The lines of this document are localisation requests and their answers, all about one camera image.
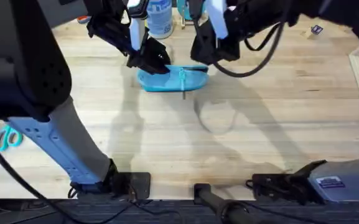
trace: black bracket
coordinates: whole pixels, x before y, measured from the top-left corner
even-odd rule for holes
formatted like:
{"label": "black bracket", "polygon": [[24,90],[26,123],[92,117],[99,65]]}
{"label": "black bracket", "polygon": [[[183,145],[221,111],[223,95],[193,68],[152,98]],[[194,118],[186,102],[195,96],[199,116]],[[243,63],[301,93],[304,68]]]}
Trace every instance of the black bracket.
{"label": "black bracket", "polygon": [[254,174],[252,185],[256,200],[276,201],[279,199],[298,202],[305,205],[307,202],[324,204],[323,198],[314,190],[308,181],[310,173],[327,161],[312,162],[294,174]]}
{"label": "black bracket", "polygon": [[113,160],[110,159],[110,168],[103,182],[95,184],[78,184],[71,182],[78,197],[84,195],[108,195],[110,198],[128,196],[128,199],[147,199],[150,194],[151,175],[148,172],[118,172]]}

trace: label sticker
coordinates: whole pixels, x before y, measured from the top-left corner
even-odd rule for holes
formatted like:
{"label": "label sticker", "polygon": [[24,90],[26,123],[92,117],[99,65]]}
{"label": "label sticker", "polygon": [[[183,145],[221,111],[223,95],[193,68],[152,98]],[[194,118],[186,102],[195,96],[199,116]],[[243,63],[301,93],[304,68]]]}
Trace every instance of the label sticker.
{"label": "label sticker", "polygon": [[344,188],[345,187],[345,184],[343,184],[341,179],[337,176],[317,178],[316,182],[323,189]]}

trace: blue object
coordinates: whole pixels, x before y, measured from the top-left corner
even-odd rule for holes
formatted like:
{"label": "blue object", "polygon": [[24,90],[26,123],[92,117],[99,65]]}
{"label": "blue object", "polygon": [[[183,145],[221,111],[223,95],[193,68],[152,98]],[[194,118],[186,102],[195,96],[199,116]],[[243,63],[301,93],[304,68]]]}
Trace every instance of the blue object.
{"label": "blue object", "polygon": [[138,82],[146,91],[191,91],[207,84],[208,67],[204,65],[166,65],[170,70],[166,74],[154,74],[138,71]]}
{"label": "blue object", "polygon": [[[192,20],[189,12],[189,3],[187,0],[177,0],[177,9],[179,14],[186,20]],[[202,12],[205,10],[205,4],[203,3]]]}
{"label": "blue object", "polygon": [[0,129],[0,152],[5,151],[9,146],[17,147],[23,141],[23,134],[6,125]]}

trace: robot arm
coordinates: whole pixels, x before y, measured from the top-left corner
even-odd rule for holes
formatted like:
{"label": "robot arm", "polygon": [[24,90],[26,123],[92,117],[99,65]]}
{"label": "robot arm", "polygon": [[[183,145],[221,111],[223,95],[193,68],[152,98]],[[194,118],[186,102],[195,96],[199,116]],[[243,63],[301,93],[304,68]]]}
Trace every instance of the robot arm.
{"label": "robot arm", "polygon": [[[210,22],[201,26],[201,34],[209,38],[208,47],[220,59],[236,60],[239,42],[279,22],[286,0],[206,1]],[[50,30],[88,12],[93,16],[87,26],[89,35],[97,35],[128,55],[129,67],[166,73],[165,65],[170,63],[166,48],[148,37],[142,21],[147,1],[128,2],[131,25],[121,23],[126,10],[121,0],[59,0],[58,7],[63,9],[56,14],[51,9],[57,0],[50,1],[54,4],[39,2],[0,0],[0,119],[22,131],[52,157],[78,191],[122,195],[128,193],[131,184],[140,186],[136,187],[138,198],[147,198],[150,174],[118,172],[78,119],[70,97],[70,70]],[[290,25],[304,13],[359,28],[359,1],[356,7],[341,0],[293,3],[287,18]],[[236,9],[226,8],[233,5]],[[347,13],[356,19],[349,19]],[[210,64],[201,48],[195,41],[192,58]]]}

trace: black mount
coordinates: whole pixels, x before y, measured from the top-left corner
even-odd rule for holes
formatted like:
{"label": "black mount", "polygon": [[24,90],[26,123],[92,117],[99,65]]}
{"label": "black mount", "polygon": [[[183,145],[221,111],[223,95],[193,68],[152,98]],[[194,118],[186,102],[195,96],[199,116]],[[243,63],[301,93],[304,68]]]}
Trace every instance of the black mount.
{"label": "black mount", "polygon": [[193,190],[194,203],[209,207],[224,224],[272,223],[266,220],[256,221],[240,201],[225,200],[217,196],[212,193],[209,184],[195,184]]}
{"label": "black mount", "polygon": [[148,172],[118,172],[110,159],[109,171],[103,182],[83,185],[71,182],[79,197],[94,197],[89,194],[107,194],[110,199],[128,196],[131,200],[147,199],[150,194],[151,175]]}
{"label": "black mount", "polygon": [[254,174],[252,181],[247,181],[246,185],[253,189],[254,197],[259,201],[284,199],[301,205],[308,202],[324,204],[323,198],[310,185],[308,177],[316,167],[326,162],[312,162],[294,174]]}

